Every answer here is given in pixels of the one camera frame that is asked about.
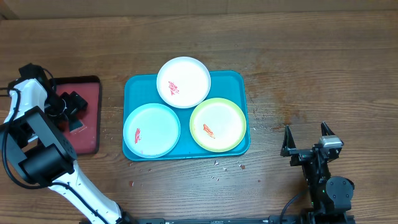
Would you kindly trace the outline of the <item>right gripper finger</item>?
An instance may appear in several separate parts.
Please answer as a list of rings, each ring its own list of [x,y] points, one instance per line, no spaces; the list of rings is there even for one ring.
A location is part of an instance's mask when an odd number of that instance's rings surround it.
[[[292,132],[290,130],[289,125],[286,125],[284,129],[284,141],[282,144],[282,150],[293,150],[293,149],[295,149],[295,143],[292,136]]]
[[[327,125],[327,123],[325,121],[322,122],[320,126],[321,126],[322,136],[335,135],[334,132],[329,128],[329,126]]]

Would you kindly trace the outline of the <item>dark green sponge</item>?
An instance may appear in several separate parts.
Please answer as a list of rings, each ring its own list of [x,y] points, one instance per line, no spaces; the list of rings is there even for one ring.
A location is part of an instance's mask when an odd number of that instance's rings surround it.
[[[70,120],[68,122],[68,128],[71,133],[73,132],[79,132],[82,129],[86,128],[86,126],[83,124],[83,122],[80,119],[76,120]]]

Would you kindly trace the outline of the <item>light blue plate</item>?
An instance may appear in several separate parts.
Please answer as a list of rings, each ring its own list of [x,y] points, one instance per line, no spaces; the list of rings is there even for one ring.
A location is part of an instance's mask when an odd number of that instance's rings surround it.
[[[148,103],[133,110],[124,122],[123,139],[129,152],[145,159],[166,155],[180,138],[176,113],[160,103]]]

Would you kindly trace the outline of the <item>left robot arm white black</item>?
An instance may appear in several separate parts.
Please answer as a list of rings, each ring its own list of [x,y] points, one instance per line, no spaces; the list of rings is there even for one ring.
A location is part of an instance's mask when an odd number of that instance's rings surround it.
[[[1,125],[1,162],[18,186],[48,188],[74,205],[89,223],[136,223],[87,178],[77,151],[97,151],[101,83],[96,76],[54,78],[29,63],[4,88],[11,104]]]

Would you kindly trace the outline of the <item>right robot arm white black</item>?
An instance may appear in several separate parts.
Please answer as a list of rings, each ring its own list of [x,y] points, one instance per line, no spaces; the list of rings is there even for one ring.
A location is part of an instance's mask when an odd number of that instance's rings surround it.
[[[310,149],[297,149],[289,126],[285,127],[284,141],[280,151],[282,157],[290,158],[291,166],[300,166],[307,182],[307,189],[297,194],[282,209],[280,223],[354,223],[351,210],[354,183],[330,174],[328,163],[339,158],[344,142],[328,127],[321,125],[322,136]],[[285,218],[288,207],[301,196],[309,194],[311,208],[299,215]]]

